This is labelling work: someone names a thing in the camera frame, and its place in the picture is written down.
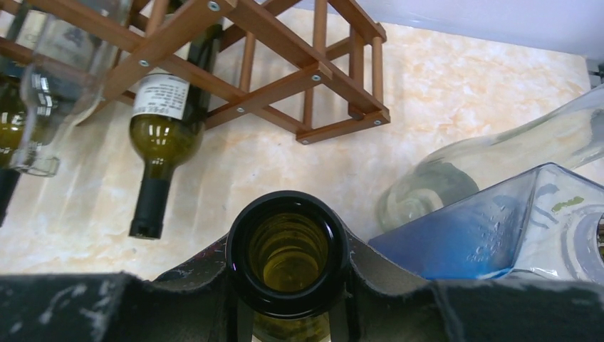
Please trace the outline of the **brown label wine bottle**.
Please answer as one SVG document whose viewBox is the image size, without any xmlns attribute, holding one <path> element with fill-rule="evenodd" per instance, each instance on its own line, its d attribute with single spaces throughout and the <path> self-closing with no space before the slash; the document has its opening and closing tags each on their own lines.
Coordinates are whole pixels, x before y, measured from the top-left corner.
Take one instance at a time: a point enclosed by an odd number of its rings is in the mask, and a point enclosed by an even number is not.
<svg viewBox="0 0 604 342">
<path fill-rule="evenodd" d="M 252 310 L 252 336 L 326 341 L 349 251 L 343 223 L 312 195 L 281 190 L 248 204 L 229 230 L 226 265 L 235 293 Z"/>
</svg>

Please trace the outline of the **blue square glass bottle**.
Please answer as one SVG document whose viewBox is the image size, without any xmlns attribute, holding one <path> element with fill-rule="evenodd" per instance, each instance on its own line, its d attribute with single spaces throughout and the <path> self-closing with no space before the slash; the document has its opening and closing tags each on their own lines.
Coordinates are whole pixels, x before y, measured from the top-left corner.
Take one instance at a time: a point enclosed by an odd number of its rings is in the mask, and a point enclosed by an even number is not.
<svg viewBox="0 0 604 342">
<path fill-rule="evenodd" d="M 603 282 L 603 186 L 548 163 L 381 234 L 370 246 L 425 279 Z"/>
</svg>

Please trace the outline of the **white label wine bottle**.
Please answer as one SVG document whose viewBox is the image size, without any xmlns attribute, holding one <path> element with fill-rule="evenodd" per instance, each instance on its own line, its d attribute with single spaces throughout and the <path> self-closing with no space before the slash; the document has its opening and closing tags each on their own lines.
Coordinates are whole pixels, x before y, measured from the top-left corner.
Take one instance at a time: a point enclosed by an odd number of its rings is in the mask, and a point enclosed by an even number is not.
<svg viewBox="0 0 604 342">
<path fill-rule="evenodd" d="M 140 80 L 129 137 L 144 172 L 130 237 L 161 237 L 172 176 L 201 145 L 211 96 L 162 68 Z"/>
</svg>

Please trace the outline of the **dark green wine bottle left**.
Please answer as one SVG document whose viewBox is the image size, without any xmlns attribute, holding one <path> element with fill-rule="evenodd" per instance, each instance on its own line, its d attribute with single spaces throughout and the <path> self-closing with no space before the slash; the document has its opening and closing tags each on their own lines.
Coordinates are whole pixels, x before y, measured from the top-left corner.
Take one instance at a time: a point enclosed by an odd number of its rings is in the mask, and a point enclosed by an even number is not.
<svg viewBox="0 0 604 342">
<path fill-rule="evenodd" d="M 21 176 L 10 164 L 24 131 L 26 106 L 20 97 L 23 70 L 17 62 L 1 57 L 1 225 Z"/>
</svg>

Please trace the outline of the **small clear glass bottle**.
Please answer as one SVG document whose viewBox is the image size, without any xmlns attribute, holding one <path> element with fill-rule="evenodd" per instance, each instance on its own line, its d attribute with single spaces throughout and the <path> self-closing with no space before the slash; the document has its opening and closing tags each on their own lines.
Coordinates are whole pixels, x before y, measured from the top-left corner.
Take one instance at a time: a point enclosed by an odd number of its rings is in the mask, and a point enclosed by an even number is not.
<svg viewBox="0 0 604 342">
<path fill-rule="evenodd" d="M 53 177 L 69 128 L 99 104 L 118 48 L 29 1 L 19 9 L 17 19 L 10 32 L 16 34 L 17 43 L 33 50 L 33 60 L 21 74 L 26 118 L 9 167 Z"/>
</svg>

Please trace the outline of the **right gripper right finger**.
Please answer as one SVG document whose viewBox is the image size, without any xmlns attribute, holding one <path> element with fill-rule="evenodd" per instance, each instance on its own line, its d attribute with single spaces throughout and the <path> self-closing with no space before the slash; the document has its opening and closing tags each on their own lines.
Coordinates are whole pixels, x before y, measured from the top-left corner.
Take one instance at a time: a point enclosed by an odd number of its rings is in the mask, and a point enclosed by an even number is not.
<svg viewBox="0 0 604 342">
<path fill-rule="evenodd" d="M 428 281 L 349 234 L 362 341 L 601 341 L 603 288 L 536 279 Z"/>
</svg>

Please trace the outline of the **brown wooden wine rack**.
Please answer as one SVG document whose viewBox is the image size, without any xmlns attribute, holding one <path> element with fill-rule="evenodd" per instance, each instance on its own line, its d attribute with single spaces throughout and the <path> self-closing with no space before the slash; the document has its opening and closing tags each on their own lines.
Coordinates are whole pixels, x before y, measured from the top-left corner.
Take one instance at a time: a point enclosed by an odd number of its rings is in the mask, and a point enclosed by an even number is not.
<svg viewBox="0 0 604 342">
<path fill-rule="evenodd" d="M 96 13 L 77 1 L 36 1 L 35 6 L 79 26 L 125 52 L 110 59 L 102 104 L 132 104 L 131 88 L 159 66 L 223 100 L 208 128 L 252 113 L 293 133 L 307 145 L 390 122 L 383 103 L 384 28 L 356 1 L 317 1 L 299 36 L 279 16 L 293 1 L 188 1 L 168 22 L 166 1 L 126 6 L 126 21 Z M 229 83 L 187 63 L 175 51 L 216 20 L 231 26 L 221 50 L 240 57 L 239 80 Z"/>
</svg>

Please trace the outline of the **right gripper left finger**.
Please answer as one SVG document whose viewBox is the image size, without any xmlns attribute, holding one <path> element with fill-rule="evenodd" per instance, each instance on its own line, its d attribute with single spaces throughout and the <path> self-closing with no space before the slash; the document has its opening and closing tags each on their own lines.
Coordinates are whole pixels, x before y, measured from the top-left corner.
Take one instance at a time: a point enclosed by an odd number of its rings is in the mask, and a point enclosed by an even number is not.
<svg viewBox="0 0 604 342">
<path fill-rule="evenodd" d="M 224 341 L 228 237 L 155 280 L 127 272 L 1 277 L 3 341 Z"/>
</svg>

